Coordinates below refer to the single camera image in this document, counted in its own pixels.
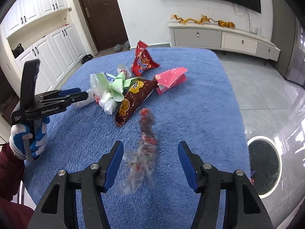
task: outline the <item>door handle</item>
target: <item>door handle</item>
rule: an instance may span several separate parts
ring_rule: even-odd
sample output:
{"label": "door handle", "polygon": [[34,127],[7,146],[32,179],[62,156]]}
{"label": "door handle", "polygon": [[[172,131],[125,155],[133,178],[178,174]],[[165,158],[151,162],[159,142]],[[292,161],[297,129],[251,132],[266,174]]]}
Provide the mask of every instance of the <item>door handle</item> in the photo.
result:
{"label": "door handle", "polygon": [[90,10],[89,8],[85,7],[85,11],[86,11],[86,14],[87,14],[88,18],[90,17],[89,10]]}

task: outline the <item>brown chip bag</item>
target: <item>brown chip bag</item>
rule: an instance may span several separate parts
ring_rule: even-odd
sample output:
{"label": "brown chip bag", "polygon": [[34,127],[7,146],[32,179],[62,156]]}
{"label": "brown chip bag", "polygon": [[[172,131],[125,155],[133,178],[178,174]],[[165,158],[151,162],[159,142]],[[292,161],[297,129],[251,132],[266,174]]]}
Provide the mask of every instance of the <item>brown chip bag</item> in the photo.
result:
{"label": "brown chip bag", "polygon": [[138,109],[143,101],[153,92],[157,81],[138,79],[128,90],[121,103],[120,110],[115,116],[118,127],[124,125],[129,117]]}

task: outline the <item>golden dragon figurine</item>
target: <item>golden dragon figurine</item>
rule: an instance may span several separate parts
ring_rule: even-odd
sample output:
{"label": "golden dragon figurine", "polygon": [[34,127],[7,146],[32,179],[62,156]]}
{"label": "golden dragon figurine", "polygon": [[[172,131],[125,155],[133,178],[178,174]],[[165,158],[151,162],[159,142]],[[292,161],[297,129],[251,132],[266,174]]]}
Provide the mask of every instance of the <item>golden dragon figurine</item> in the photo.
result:
{"label": "golden dragon figurine", "polygon": [[204,22],[210,22],[210,19],[211,19],[211,18],[208,18],[206,15],[201,15],[200,21],[197,21],[192,18],[188,18],[188,19],[184,20],[183,18],[181,18],[177,15],[172,15],[170,18],[176,19],[176,20],[178,20],[179,23],[182,23],[182,24],[186,24],[188,21],[193,21],[196,24],[202,24]]}
{"label": "golden dragon figurine", "polygon": [[181,18],[177,15],[172,15],[170,18],[171,19],[176,19],[176,20],[178,20],[179,23],[182,23],[182,24],[186,24],[188,21],[193,21],[196,24],[204,24],[204,22],[211,23],[210,20],[212,20],[212,21],[216,22],[221,27],[228,27],[228,28],[233,28],[233,29],[235,28],[235,24],[233,22],[225,22],[225,21],[222,21],[222,20],[215,21],[212,18],[207,17],[206,15],[201,15],[201,18],[200,18],[199,21],[197,21],[195,19],[192,19],[192,18],[188,18],[188,19],[184,20],[183,18]]}
{"label": "golden dragon figurine", "polygon": [[219,26],[221,27],[228,27],[228,28],[233,28],[235,29],[235,24],[233,22],[225,22],[225,21],[222,21],[222,20],[219,20],[219,21],[215,21],[211,18],[212,21],[216,22]]}

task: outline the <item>blue gripper pad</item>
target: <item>blue gripper pad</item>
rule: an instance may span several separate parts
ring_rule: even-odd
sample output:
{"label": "blue gripper pad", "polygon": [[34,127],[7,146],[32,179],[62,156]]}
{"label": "blue gripper pad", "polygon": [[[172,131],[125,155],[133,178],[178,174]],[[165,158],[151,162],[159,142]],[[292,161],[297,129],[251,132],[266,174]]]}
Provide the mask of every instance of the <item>blue gripper pad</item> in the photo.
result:
{"label": "blue gripper pad", "polygon": [[108,165],[108,168],[105,173],[105,182],[104,182],[104,189],[108,191],[114,183],[114,179],[116,177],[117,171],[121,164],[122,158],[124,153],[124,145],[122,142],[118,145],[116,151],[113,154],[113,157]]}
{"label": "blue gripper pad", "polygon": [[64,97],[66,95],[71,95],[74,93],[79,93],[81,92],[80,88],[73,88],[73,89],[65,89],[59,92],[58,97]]}
{"label": "blue gripper pad", "polygon": [[178,156],[188,184],[190,188],[193,189],[194,192],[196,192],[196,190],[198,189],[198,184],[196,181],[196,171],[193,167],[190,157],[187,155],[186,150],[181,142],[178,144]]}

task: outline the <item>green paper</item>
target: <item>green paper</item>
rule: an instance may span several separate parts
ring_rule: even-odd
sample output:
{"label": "green paper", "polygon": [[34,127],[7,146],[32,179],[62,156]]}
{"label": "green paper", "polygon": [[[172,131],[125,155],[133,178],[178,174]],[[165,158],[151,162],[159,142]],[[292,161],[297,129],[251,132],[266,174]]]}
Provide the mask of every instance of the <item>green paper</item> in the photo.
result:
{"label": "green paper", "polygon": [[126,79],[125,73],[120,72],[118,76],[113,76],[109,73],[96,74],[98,81],[106,91],[109,91],[116,102],[121,102],[124,99],[124,89],[129,88],[134,84],[137,77]]}
{"label": "green paper", "polygon": [[126,79],[124,82],[123,82],[123,88],[124,89],[128,89],[130,86],[132,86],[135,81],[137,80],[138,78],[137,77],[133,77],[133,78],[129,78],[129,79]]}

